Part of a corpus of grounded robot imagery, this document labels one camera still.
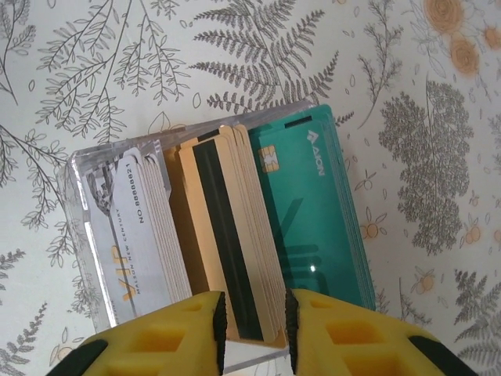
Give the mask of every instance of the black magnetic stripe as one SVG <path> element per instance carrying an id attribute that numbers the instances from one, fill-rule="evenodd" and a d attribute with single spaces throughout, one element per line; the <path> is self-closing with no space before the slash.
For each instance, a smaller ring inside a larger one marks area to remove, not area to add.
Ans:
<path id="1" fill-rule="evenodd" d="M 213 131 L 207 132 L 201 136 L 198 136 L 196 139 L 198 139 L 198 142 L 201 143 L 202 141 L 206 139 L 210 139 L 211 137 L 217 136 L 219 134 L 219 129 L 215 129 Z"/>
<path id="2" fill-rule="evenodd" d="M 193 153 L 239 335 L 241 338 L 263 341 L 251 282 L 214 140 L 194 146 Z"/>
<path id="3" fill-rule="evenodd" d="M 285 127 L 285 129 L 292 128 L 292 127 L 295 127 L 296 125 L 308 123 L 309 121 L 312 121 L 312 117 L 306 116 L 306 117 L 303 117 L 301 119 L 297 119 L 297 120 L 293 120 L 293 121 L 290 121 L 288 123 L 285 123 L 284 127 Z"/>

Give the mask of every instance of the card logo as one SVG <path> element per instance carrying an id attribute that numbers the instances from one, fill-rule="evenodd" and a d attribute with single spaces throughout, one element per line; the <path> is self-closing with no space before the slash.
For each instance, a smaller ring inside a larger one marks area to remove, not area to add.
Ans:
<path id="1" fill-rule="evenodd" d="M 129 266 L 128 263 L 131 261 L 131 256 L 128 256 L 128 258 L 122 257 L 118 251 L 118 247 L 115 245 L 111 248 L 111 254 L 113 255 L 114 263 L 121 264 L 121 267 L 116 269 L 116 273 L 118 275 L 118 283 L 125 289 L 125 294 L 122 296 L 122 299 L 124 302 L 128 302 L 139 293 L 136 287 L 128 282 L 128 277 L 133 277 L 134 280 L 136 279 L 134 266 Z"/>
<path id="2" fill-rule="evenodd" d="M 318 138 L 319 138 L 318 133 L 315 133 L 312 130 L 308 130 L 308 135 L 306 136 L 306 139 L 312 145 L 313 156 L 315 157 L 316 169 L 319 172 L 319 176 L 325 176 L 326 170 L 323 167 L 323 161 L 322 161 L 322 156 L 320 155 L 320 149 L 317 146 L 315 146 L 315 142 Z"/>

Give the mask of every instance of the black rubber edge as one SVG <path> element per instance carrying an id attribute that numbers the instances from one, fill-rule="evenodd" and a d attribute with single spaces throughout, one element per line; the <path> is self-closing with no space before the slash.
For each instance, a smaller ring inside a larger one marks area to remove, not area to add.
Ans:
<path id="1" fill-rule="evenodd" d="M 299 329 L 299 302 L 289 288 L 285 295 L 285 324 L 289 341 L 290 366 L 292 372 L 297 370 L 297 330 Z"/>
<path id="2" fill-rule="evenodd" d="M 226 318 L 226 299 L 225 293 L 219 295 L 214 316 L 212 317 L 212 330 L 214 331 L 214 340 L 216 341 L 216 362 L 218 363 L 219 375 L 225 369 L 225 349 L 226 349 L 226 328 L 228 327 L 228 319 Z"/>
<path id="3" fill-rule="evenodd" d="M 444 376 L 476 376 L 477 374 L 469 368 L 460 358 L 454 355 L 442 343 L 432 339 L 414 335 L 409 337 L 413 345 L 417 347 Z"/>
<path id="4" fill-rule="evenodd" d="M 77 347 L 66 355 L 47 376 L 82 376 L 107 346 L 108 342 L 104 339 L 96 339 Z"/>

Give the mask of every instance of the wallpaper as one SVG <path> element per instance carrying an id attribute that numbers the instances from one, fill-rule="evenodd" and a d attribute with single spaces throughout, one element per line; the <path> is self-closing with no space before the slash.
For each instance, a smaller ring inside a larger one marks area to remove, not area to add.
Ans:
<path id="1" fill-rule="evenodd" d="M 337 118 L 378 309 L 501 374 L 500 91 L 499 0 L 0 0 L 0 374 L 92 333 L 69 154 L 304 98 Z"/>

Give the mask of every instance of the gold chip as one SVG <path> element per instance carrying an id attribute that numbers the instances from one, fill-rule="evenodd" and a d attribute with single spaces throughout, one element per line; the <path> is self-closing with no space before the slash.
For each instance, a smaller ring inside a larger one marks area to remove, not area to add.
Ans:
<path id="1" fill-rule="evenodd" d="M 279 170 L 280 166 L 275 146 L 263 147 L 258 150 L 258 154 L 263 172 L 270 173 Z"/>

